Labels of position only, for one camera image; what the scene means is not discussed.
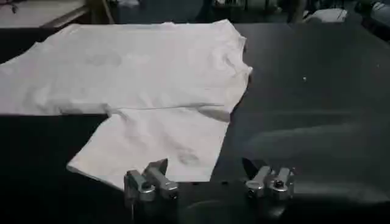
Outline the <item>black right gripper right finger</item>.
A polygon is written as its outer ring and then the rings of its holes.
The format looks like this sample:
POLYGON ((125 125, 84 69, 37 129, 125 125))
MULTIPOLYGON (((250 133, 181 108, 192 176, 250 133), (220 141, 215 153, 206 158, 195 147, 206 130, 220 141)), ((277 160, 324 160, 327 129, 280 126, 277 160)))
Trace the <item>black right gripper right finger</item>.
POLYGON ((272 167, 261 159, 242 158, 247 176, 244 185, 252 198, 285 201, 293 197, 295 169, 272 167))

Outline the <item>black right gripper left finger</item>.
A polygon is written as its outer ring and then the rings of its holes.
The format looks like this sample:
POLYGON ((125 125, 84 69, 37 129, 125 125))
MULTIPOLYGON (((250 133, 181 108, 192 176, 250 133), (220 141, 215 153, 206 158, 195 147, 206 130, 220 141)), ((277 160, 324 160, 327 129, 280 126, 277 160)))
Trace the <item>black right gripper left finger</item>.
POLYGON ((150 162, 142 171, 128 170, 124 175, 124 198, 126 201, 153 202, 157 198, 176 200, 179 184, 166 176, 168 159, 150 162))

